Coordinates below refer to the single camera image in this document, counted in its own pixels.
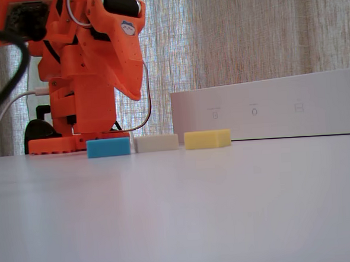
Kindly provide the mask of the orange gripper with servo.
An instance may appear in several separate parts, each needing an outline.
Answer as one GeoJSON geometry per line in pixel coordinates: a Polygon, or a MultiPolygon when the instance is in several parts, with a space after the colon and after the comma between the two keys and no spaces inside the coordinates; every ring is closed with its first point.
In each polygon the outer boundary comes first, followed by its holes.
{"type": "Polygon", "coordinates": [[[145,4],[139,0],[87,0],[86,3],[90,26],[109,26],[118,70],[117,89],[131,100],[140,100],[144,60],[138,36],[145,24],[145,4]]]}

